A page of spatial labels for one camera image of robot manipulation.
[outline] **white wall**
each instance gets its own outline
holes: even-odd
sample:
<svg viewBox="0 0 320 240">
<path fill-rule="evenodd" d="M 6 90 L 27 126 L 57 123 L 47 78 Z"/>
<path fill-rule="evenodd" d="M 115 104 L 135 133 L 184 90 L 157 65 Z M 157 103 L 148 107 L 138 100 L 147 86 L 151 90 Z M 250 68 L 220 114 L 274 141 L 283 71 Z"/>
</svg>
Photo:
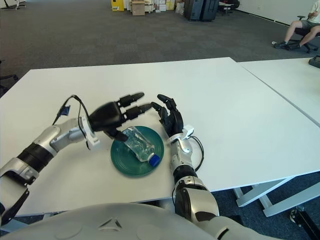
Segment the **white wall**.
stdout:
<svg viewBox="0 0 320 240">
<path fill-rule="evenodd" d="M 238 10 L 291 24 L 298 15 L 308 16 L 317 0 L 240 0 Z"/>
</svg>

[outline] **green plate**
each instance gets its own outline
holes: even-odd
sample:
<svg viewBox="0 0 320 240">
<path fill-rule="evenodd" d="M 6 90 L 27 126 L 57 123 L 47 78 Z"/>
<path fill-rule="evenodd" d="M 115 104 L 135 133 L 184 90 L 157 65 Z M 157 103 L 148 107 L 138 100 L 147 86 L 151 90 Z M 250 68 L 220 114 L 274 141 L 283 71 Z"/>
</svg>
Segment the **green plate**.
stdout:
<svg viewBox="0 0 320 240">
<path fill-rule="evenodd" d="M 154 152 L 160 157 L 164 156 L 165 147 L 161 137 L 149 127 L 136 126 L 146 139 L 154 145 Z M 130 177 L 142 177 L 150 174 L 156 167 L 152 167 L 147 161 L 140 162 L 136 155 L 121 141 L 113 141 L 111 146 L 111 160 L 116 169 L 122 174 Z"/>
</svg>

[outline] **shoe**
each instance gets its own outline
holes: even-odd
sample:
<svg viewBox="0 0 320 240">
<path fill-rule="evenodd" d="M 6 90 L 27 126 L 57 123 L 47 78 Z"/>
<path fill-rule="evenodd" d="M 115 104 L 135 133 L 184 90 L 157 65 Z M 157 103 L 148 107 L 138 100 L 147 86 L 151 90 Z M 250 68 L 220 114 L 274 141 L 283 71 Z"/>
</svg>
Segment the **shoe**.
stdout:
<svg viewBox="0 0 320 240">
<path fill-rule="evenodd" d="M 300 44 L 298 42 L 294 42 L 294 43 L 288 44 L 286 46 L 286 49 L 289 50 L 289 51 L 295 50 L 295 49 L 300 49 Z"/>
<path fill-rule="evenodd" d="M 285 41 L 273 45 L 275 49 L 284 49 L 288 44 Z"/>
</svg>

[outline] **gray carpet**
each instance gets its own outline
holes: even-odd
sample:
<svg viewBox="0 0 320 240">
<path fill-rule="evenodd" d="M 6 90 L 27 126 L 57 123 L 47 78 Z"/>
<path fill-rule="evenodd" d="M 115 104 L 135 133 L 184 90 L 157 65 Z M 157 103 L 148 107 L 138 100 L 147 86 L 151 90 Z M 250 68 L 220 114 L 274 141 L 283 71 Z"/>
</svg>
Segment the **gray carpet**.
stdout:
<svg viewBox="0 0 320 240">
<path fill-rule="evenodd" d="M 26 8 L 1 10 L 1 76 L 22 77 L 30 69 L 134 64 L 231 57 L 237 62 L 307 58 L 302 49 L 274 49 L 286 26 L 235 11 L 213 22 L 187 21 L 172 11 L 132 16 L 112 12 L 109 0 L 28 0 Z M 1 84 L 11 87 L 12 80 Z M 277 203 L 320 181 L 313 173 L 269 194 Z M 232 190 L 214 193 L 224 216 L 240 215 L 245 226 L 261 234 L 309 239 L 290 222 L 289 211 L 266 218 L 259 201 L 238 208 Z M 319 198 L 304 204 L 320 227 Z M 40 217 L 27 217 L 31 223 Z"/>
</svg>

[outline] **plastic bottle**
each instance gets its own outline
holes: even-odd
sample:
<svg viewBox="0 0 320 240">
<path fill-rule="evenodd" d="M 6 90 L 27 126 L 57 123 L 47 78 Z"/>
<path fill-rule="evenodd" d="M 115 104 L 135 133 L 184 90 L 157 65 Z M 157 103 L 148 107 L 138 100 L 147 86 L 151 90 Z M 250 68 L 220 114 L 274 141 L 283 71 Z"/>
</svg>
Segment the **plastic bottle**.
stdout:
<svg viewBox="0 0 320 240">
<path fill-rule="evenodd" d="M 160 157 L 155 154 L 155 146 L 134 126 L 130 126 L 122 133 L 128 136 L 124 144 L 130 148 L 140 162 L 147 162 L 156 167 L 160 162 Z"/>
</svg>

